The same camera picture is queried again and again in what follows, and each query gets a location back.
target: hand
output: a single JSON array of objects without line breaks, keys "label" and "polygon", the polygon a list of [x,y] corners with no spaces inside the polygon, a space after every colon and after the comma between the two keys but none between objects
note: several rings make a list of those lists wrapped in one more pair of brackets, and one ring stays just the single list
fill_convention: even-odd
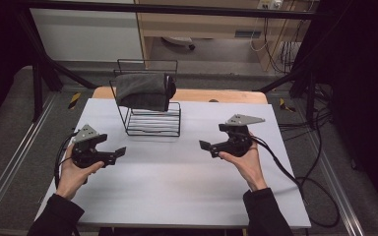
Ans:
[{"label": "hand", "polygon": [[219,156],[237,167],[252,191],[267,188],[260,165],[259,151],[257,150],[257,144],[255,142],[253,142],[253,145],[247,153],[241,157],[233,156],[225,151],[220,151]]},{"label": "hand", "polygon": [[103,166],[103,161],[100,161],[88,168],[79,168],[70,158],[72,156],[72,149],[73,144],[67,147],[66,158],[69,159],[66,159],[61,166],[60,183],[56,191],[56,195],[67,200],[72,200],[78,189],[85,183],[88,176],[96,173]]}]

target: folded gray towel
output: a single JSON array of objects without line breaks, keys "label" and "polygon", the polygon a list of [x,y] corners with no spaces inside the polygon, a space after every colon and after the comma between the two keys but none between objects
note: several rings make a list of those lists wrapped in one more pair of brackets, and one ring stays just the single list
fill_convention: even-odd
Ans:
[{"label": "folded gray towel", "polygon": [[167,74],[128,74],[116,78],[118,106],[167,111],[175,93],[174,79]]}]

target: white tabletop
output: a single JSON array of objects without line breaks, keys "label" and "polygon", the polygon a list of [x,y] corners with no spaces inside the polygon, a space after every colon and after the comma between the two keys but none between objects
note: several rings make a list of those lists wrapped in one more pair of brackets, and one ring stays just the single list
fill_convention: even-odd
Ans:
[{"label": "white tabletop", "polygon": [[[216,144],[228,136],[219,131],[233,114],[266,119],[249,125],[292,174],[284,143],[271,105],[180,102],[179,138],[129,137],[124,132],[113,99],[89,99],[77,128],[91,125],[107,141],[99,151],[127,147],[115,165],[89,178],[73,202],[85,210],[81,224],[141,227],[245,227],[247,212],[242,195],[248,190],[236,168],[200,149],[199,140]],[[310,227],[296,186],[285,177],[270,154],[259,147],[266,181],[281,212],[292,228]],[[46,200],[55,192],[53,184]]]}]

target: black jacket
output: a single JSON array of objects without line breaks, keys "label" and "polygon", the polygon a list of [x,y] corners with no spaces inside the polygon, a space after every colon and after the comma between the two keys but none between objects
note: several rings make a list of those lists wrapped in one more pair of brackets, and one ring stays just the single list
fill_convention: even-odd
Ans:
[{"label": "black jacket", "polygon": [[[249,236],[292,235],[270,188],[247,191],[243,200],[250,219]],[[71,236],[83,213],[76,204],[53,195],[42,214],[33,223],[28,236]]]}]

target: dark cloth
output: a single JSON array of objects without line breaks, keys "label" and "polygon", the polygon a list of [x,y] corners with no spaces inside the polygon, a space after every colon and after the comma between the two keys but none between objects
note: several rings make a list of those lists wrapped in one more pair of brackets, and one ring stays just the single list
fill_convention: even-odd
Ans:
[{"label": "dark cloth", "polygon": [[250,219],[249,236],[293,235],[270,188],[247,191],[243,200]]},{"label": "dark cloth", "polygon": [[167,111],[175,93],[174,79],[167,74],[128,74],[116,78],[118,106]]},{"label": "dark cloth", "polygon": [[[250,219],[249,236],[293,235],[270,188],[248,191],[243,200]],[[32,225],[28,236],[71,236],[83,213],[74,203],[53,195],[41,216]]]},{"label": "dark cloth", "polygon": [[33,223],[28,236],[71,236],[83,214],[79,206],[54,194]]}]

